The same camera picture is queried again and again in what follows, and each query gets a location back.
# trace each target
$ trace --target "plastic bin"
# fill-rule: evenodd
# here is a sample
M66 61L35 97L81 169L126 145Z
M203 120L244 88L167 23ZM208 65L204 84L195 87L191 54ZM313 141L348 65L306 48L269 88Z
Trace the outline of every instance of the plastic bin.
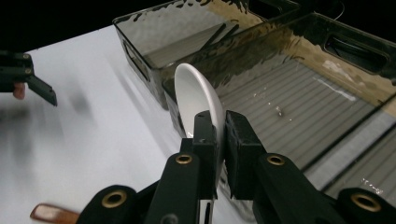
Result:
M287 0L177 0L118 17L113 24L129 64L167 109L164 68L259 24L292 21L299 8Z
M396 122L321 190L337 197L341 189L367 189L396 207Z
M322 15L213 55L191 65L225 109L247 117L267 151L289 157L302 171L374 112L396 117L396 105L382 108L396 92L396 45ZM184 137L174 80L163 88Z

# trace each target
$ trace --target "brass screw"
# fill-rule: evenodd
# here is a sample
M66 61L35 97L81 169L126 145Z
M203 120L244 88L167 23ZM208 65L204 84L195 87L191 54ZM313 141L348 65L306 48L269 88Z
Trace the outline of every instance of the brass screw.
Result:
M285 164L285 160L283 158L276 156L276 155L271 155L267 157L267 161L270 162L273 165L283 165Z
M122 189L116 189L108 193L102 200L102 206L114 208L122 205L126 201L126 192Z
M367 211L378 212L381 210L381 204L368 195L355 193L350 196L350 199L354 204Z
M192 161L192 157L190 155L180 155L176 157L176 162L178 164L188 164Z

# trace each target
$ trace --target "black background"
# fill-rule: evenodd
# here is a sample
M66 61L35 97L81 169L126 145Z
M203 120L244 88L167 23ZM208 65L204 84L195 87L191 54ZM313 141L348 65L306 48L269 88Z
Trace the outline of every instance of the black background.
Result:
M28 51L104 28L118 16L169 0L28 1L0 6L0 49ZM307 0L325 3L334 0ZM393 0L341 0L339 21L396 43Z

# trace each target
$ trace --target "white plate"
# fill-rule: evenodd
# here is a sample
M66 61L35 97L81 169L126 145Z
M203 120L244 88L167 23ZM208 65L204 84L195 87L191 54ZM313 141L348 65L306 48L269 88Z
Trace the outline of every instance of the white plate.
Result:
M177 107L188 138L194 135L195 115L209 110L218 141L217 178L223 161L225 111L220 99L207 79L192 65L180 64L175 72Z

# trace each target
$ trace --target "white tabletop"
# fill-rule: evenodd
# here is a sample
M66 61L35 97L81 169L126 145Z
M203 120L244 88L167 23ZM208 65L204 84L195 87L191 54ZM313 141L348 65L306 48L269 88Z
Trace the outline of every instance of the white tabletop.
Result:
M113 26L29 51L56 91L0 94L0 223L38 223L38 203L82 211L111 185L139 191L161 177L181 138L125 59ZM219 193L213 223L242 223Z

